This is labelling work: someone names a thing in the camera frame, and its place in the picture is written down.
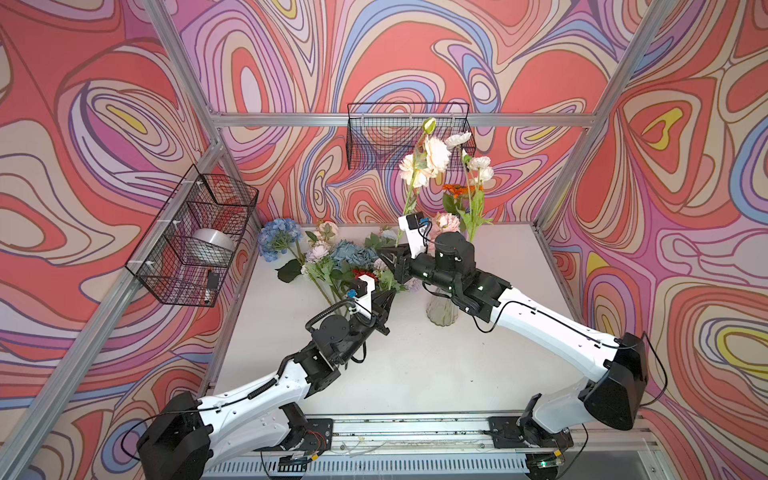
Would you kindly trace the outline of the cream white flower spray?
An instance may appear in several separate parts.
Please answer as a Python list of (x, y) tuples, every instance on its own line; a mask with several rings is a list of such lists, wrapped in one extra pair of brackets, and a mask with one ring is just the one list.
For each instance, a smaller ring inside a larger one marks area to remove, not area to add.
[(479, 183), (484, 187), (493, 179), (495, 172), (487, 156), (472, 156), (465, 145), (472, 139), (472, 132), (465, 129), (445, 139), (437, 136), (437, 119), (425, 120), (413, 151), (399, 162), (399, 177), (405, 186), (405, 215), (415, 213), (418, 196), (448, 172), (453, 159), (460, 161), (464, 180), (460, 185)]

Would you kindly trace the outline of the pink peony flower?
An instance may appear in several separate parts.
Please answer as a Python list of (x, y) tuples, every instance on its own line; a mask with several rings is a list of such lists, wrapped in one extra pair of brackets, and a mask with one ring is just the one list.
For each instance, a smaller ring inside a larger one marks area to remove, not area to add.
[(452, 213), (443, 212), (438, 214), (433, 220), (433, 224), (440, 233), (461, 231), (461, 219)]

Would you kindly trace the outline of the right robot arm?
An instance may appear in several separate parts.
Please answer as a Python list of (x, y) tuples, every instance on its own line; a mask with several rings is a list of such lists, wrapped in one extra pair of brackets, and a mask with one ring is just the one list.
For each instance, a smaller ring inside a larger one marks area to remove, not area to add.
[(403, 229), (405, 243), (380, 255), (397, 281), (431, 285), (475, 324), (508, 329), (581, 373), (567, 388), (530, 398), (517, 420), (521, 442), (543, 448), (570, 444), (571, 427), (588, 422), (619, 431), (634, 427), (648, 383), (643, 338), (590, 329), (534, 301), (507, 280), (479, 269), (473, 244), (458, 232), (430, 240), (422, 226)]

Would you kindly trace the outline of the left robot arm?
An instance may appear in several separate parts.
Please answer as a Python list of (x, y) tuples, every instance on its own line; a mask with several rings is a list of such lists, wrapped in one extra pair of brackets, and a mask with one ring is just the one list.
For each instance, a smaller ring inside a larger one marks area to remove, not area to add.
[(278, 369), (219, 395), (175, 396), (136, 443), (148, 479), (199, 479), (214, 465), (259, 449), (291, 450), (309, 432), (299, 407), (341, 375), (370, 335), (388, 334), (394, 296), (376, 293), (349, 316), (331, 306), (306, 324), (310, 342)]

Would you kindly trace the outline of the clear glass vase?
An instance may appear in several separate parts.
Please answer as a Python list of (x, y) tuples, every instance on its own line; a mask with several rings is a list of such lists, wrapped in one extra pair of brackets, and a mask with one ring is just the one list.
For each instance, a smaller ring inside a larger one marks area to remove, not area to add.
[(426, 315), (431, 323), (439, 327), (453, 325), (458, 319), (458, 308), (451, 301), (450, 295), (442, 289), (431, 293)]

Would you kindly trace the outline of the orange gerbera flower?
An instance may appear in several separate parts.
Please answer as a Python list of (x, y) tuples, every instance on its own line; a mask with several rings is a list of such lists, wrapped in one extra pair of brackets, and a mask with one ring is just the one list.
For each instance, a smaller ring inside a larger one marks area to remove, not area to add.
[(443, 187), (443, 208), (459, 221), (459, 230), (473, 241), (478, 229), (487, 223), (485, 214), (485, 192), (479, 183), (469, 186), (448, 184)]

